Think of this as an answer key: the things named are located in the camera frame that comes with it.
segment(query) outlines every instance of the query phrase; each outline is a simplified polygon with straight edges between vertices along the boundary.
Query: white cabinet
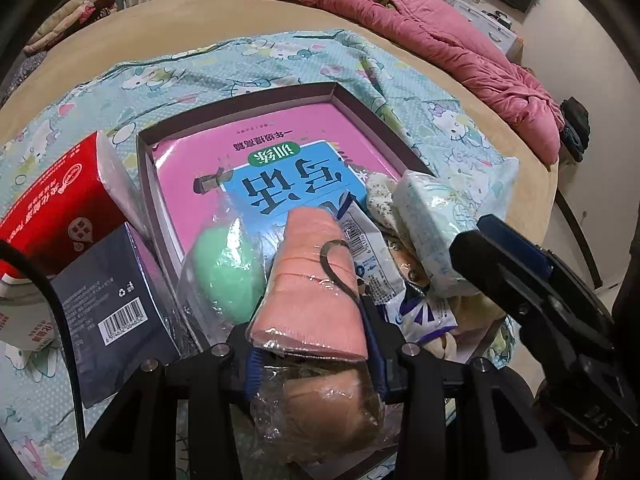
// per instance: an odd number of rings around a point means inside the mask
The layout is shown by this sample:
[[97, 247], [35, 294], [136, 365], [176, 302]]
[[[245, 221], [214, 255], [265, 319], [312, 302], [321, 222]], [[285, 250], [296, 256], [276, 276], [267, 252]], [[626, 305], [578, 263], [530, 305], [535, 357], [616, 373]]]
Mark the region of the white cabinet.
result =
[[494, 42], [494, 45], [503, 53], [507, 54], [511, 45], [516, 41], [517, 35], [504, 27], [501, 23], [494, 20], [484, 12], [468, 4], [465, 0], [454, 0], [452, 3], [454, 9], [466, 17], [476, 28], [478, 28], [486, 37]]

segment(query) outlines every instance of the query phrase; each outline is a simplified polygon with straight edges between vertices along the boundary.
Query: pink quilt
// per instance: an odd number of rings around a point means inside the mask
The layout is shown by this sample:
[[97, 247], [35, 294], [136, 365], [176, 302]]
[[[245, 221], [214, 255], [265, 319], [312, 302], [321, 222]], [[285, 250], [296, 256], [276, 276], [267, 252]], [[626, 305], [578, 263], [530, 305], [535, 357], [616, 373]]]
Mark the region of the pink quilt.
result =
[[446, 70], [511, 126], [544, 164], [558, 160], [564, 119], [538, 80], [442, 0], [287, 0], [353, 20]]

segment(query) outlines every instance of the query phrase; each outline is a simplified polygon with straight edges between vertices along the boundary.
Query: floor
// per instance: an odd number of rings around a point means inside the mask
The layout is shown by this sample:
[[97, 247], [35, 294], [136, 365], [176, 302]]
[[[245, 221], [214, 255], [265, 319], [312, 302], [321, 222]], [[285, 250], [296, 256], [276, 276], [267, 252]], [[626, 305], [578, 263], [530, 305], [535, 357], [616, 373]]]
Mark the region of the floor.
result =
[[[591, 285], [586, 265], [577, 248], [577, 244], [557, 206], [554, 206], [552, 211], [549, 229], [542, 246], [557, 254], [585, 283]], [[620, 286], [615, 283], [606, 285], [611, 286], [611, 288], [605, 286], [598, 290], [596, 294], [604, 306], [611, 310]], [[532, 357], [524, 345], [518, 345], [509, 366], [527, 381], [531, 391], [535, 394], [545, 375], [540, 364]]]

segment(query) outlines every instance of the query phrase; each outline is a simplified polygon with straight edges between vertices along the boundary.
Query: green ball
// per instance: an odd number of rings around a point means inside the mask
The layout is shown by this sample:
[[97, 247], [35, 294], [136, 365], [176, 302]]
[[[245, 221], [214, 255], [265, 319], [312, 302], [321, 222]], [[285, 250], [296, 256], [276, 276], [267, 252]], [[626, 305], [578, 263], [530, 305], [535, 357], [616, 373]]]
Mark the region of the green ball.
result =
[[207, 228], [191, 252], [193, 273], [207, 299], [226, 320], [249, 321], [265, 282], [259, 254], [240, 220]]

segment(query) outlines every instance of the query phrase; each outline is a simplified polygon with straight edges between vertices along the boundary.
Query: barcode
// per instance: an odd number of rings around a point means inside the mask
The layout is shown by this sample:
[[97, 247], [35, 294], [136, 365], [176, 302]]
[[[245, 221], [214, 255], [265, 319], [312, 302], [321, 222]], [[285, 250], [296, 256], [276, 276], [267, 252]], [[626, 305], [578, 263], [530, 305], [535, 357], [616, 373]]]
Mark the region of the barcode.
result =
[[349, 245], [349, 250], [353, 258], [357, 258], [369, 249], [367, 237], [356, 222], [347, 220], [342, 224], [342, 228], [347, 237], [347, 244]]
[[145, 321], [145, 309], [142, 308], [140, 297], [138, 297], [103, 319], [98, 323], [98, 329], [100, 329], [104, 345], [107, 346]]

